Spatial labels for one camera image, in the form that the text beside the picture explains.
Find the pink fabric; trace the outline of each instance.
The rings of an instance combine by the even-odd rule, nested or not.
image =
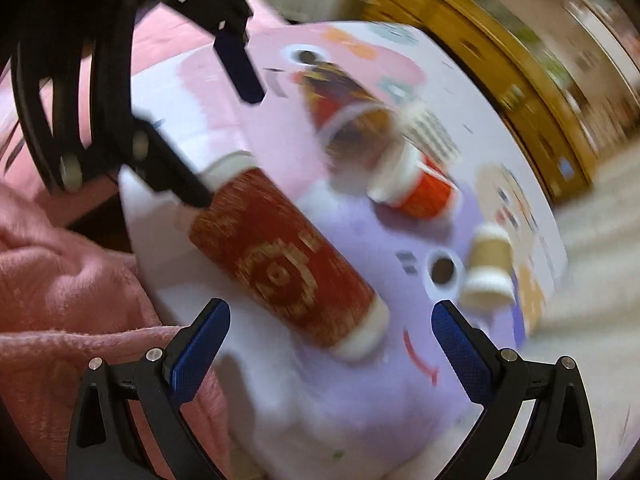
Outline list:
[[[286,24],[264,0],[247,0],[254,16],[249,20],[249,35],[266,28]],[[137,74],[156,63],[169,59],[193,48],[211,43],[213,37],[194,25],[181,14],[164,5],[159,5],[146,15],[136,27],[133,36],[131,73]],[[90,143],[91,131],[88,112],[89,75],[91,59],[82,62],[80,88],[80,131],[82,141]],[[24,147],[9,171],[4,174],[7,158],[22,139],[20,126],[10,134],[17,121],[14,99],[11,93],[10,76],[0,82],[0,180],[23,196],[38,203],[47,213],[53,225],[64,226],[93,210],[114,195],[117,187],[106,178],[97,179],[75,194],[52,196],[44,187],[31,155]],[[45,108],[50,110],[51,85],[41,92]]]
[[[136,360],[179,329],[160,325],[134,270],[133,256],[52,227],[41,208],[0,184],[0,395],[54,480],[65,477],[69,424],[89,360]],[[182,412],[228,474],[226,403],[213,371]],[[140,413],[134,405],[149,457],[170,478]]]

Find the wooden furniture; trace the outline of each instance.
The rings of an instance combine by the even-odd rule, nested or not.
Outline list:
[[[369,0],[364,18],[413,25],[437,40],[496,108],[551,202],[590,186],[596,155],[564,95],[473,0]]]

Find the red cup with gold pattern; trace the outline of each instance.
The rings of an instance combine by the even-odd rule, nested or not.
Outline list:
[[[210,165],[208,209],[178,225],[212,262],[297,332],[336,357],[359,360],[382,340],[388,307],[267,177],[249,152]]]
[[[408,140],[399,140],[383,154],[374,170],[368,195],[414,218],[452,219],[462,194],[429,157]]]
[[[388,107],[333,63],[302,74],[306,107],[320,145],[332,158],[381,151],[388,143]]]

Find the red mouth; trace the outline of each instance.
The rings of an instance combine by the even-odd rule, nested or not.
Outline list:
[[[414,345],[411,343],[411,338],[409,338],[409,332],[407,329],[404,329],[402,336],[404,338],[404,347],[406,348],[406,352],[409,354],[409,359],[411,359],[412,363],[416,368],[418,368],[418,370],[431,378],[431,386],[437,386],[438,367],[431,367],[418,357],[418,354],[414,350]]]

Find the colorful sticker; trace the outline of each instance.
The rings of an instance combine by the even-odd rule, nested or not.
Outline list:
[[[414,88],[411,85],[389,76],[384,76],[376,86],[386,92],[395,105],[400,105],[414,97]]]
[[[414,38],[409,27],[400,25],[399,23],[375,22],[369,23],[367,28],[380,38],[389,40],[393,43],[404,45],[415,45],[418,43],[418,40]]]
[[[354,56],[361,59],[373,61],[378,57],[378,51],[372,45],[356,39],[340,28],[327,27],[322,33],[322,37],[331,43],[346,47]]]

